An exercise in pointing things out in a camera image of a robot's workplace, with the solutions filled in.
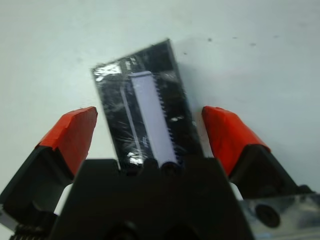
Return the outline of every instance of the plastic-wrapped object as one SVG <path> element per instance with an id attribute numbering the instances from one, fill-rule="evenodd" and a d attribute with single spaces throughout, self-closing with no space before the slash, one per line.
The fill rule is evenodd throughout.
<path id="1" fill-rule="evenodd" d="M 92 73 L 122 168 L 202 156 L 169 40 Z"/>

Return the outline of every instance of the white table surface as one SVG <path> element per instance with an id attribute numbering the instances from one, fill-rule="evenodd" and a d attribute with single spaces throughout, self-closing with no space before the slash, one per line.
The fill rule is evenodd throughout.
<path id="1" fill-rule="evenodd" d="M 319 13 L 319 0 L 0 0 L 0 191 L 74 109 L 99 112 L 88 157 L 115 158 L 90 68 L 165 38 L 206 155 L 201 109 L 226 108 L 319 191 Z"/>

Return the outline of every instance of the silver metal plate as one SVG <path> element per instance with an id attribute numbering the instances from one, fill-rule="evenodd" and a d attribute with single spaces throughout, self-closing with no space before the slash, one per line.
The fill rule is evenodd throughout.
<path id="1" fill-rule="evenodd" d="M 320 239 L 320 194 L 252 199 L 239 203 L 255 239 Z M 259 205 L 269 206 L 278 214 L 280 222 L 277 227 L 268 227 L 261 217 L 259 219 L 256 211 Z"/>

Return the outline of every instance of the black card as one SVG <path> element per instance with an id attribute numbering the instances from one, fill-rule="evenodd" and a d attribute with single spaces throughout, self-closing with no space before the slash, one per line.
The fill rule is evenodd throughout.
<path id="1" fill-rule="evenodd" d="M 122 168 L 203 155 L 169 40 L 92 72 Z"/>

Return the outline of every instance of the red rubber pad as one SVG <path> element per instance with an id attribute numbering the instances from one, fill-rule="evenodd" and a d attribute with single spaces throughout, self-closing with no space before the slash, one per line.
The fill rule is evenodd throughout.
<path id="1" fill-rule="evenodd" d="M 42 138 L 39 146 L 58 148 L 73 175 L 86 159 L 97 122 L 95 107 L 81 108 L 64 114 Z"/>
<path id="2" fill-rule="evenodd" d="M 213 155 L 221 161 L 227 175 L 235 167 L 244 147 L 268 146 L 235 113 L 220 107 L 205 106 L 202 118 Z"/>

